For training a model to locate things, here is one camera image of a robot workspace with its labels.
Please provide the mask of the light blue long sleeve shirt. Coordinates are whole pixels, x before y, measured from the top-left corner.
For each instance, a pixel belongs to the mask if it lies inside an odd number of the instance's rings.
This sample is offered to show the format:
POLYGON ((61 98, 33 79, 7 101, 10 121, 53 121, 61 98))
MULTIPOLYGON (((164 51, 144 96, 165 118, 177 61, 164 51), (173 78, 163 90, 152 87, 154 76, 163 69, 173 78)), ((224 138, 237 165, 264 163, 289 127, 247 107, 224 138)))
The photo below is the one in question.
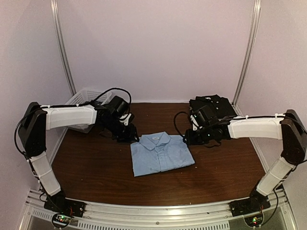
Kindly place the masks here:
POLYGON ((180 135, 166 132, 142 135, 130 145, 135 177, 193 165, 195 160, 180 135))

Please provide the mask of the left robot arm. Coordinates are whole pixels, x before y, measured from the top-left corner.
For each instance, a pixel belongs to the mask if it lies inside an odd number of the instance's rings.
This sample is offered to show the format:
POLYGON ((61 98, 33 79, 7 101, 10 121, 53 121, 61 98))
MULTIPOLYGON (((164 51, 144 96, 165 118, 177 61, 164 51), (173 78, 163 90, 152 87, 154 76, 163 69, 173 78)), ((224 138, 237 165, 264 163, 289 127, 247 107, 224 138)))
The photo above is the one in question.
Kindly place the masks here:
POLYGON ((117 142, 131 143, 139 141, 133 119, 130 103, 118 96, 108 103, 92 100, 82 104, 40 105, 32 102, 16 125, 14 143, 30 164, 51 206, 64 213, 69 209, 69 202, 47 157, 47 132, 72 126, 101 126, 117 142))

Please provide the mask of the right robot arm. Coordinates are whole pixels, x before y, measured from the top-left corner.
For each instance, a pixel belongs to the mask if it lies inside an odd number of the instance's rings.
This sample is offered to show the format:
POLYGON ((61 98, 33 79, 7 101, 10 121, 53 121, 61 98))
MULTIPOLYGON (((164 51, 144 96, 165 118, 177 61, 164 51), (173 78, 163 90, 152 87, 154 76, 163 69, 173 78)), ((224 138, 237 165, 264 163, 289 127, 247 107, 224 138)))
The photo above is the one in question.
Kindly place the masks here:
POLYGON ((192 128, 183 141, 187 145, 206 145, 214 140, 260 138, 279 140, 283 144, 280 156, 257 182, 246 200, 249 211, 257 211, 264 199, 300 164, 306 162, 307 131, 294 110, 283 114, 238 116, 218 115, 209 106, 190 111, 192 128))

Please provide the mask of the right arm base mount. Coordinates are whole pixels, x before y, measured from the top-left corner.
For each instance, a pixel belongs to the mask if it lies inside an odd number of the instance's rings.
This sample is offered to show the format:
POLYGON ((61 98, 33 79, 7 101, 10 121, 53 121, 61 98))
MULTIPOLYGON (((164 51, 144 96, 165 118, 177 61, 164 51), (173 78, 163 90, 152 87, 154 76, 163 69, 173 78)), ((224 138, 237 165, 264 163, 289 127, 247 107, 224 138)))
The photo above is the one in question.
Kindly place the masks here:
POLYGON ((264 222, 263 211, 271 207, 267 198, 249 197, 234 200, 229 204, 233 217, 243 216, 245 223, 251 227, 260 227, 264 222))

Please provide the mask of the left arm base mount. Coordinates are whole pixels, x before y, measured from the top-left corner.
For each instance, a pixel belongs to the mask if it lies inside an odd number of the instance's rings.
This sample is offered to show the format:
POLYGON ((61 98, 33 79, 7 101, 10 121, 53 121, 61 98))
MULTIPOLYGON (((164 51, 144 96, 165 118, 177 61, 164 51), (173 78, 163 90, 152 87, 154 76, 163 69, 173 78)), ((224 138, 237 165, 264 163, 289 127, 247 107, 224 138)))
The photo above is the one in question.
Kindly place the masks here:
POLYGON ((51 217, 52 225, 57 229, 68 227, 75 217, 82 218, 85 211, 85 203, 65 199, 62 208, 56 205, 50 199, 47 199, 44 204, 44 209, 53 211, 51 217))

